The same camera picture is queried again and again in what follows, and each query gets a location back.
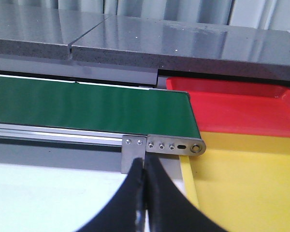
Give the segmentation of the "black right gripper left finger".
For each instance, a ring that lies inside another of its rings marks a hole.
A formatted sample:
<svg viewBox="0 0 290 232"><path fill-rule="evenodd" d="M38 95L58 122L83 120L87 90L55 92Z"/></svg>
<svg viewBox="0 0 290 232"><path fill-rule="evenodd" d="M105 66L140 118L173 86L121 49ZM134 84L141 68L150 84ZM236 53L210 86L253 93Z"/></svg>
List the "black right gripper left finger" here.
<svg viewBox="0 0 290 232"><path fill-rule="evenodd" d="M143 232L145 229L143 159L135 158L114 196L81 232Z"/></svg>

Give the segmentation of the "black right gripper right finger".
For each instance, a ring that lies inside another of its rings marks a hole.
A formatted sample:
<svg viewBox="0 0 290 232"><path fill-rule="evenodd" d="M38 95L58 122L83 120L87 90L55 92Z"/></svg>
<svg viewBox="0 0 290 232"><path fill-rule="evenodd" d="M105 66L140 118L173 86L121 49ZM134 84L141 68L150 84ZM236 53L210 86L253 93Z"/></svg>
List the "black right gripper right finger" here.
<svg viewBox="0 0 290 232"><path fill-rule="evenodd" d="M155 155L145 157L147 209L152 232L224 232L175 186Z"/></svg>

